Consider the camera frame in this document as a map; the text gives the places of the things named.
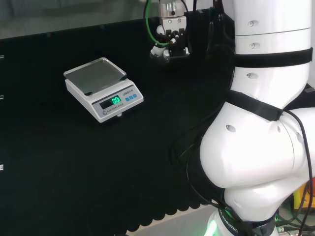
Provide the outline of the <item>black and white five-finger robot hand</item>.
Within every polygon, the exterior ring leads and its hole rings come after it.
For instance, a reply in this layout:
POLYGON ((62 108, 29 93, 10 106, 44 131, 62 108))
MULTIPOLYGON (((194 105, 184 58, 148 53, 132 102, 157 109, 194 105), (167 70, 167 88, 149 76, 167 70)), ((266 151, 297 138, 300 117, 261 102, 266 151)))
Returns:
POLYGON ((186 17, 161 18, 160 22, 153 35, 156 42, 150 51, 150 57, 164 62, 189 57, 186 17))

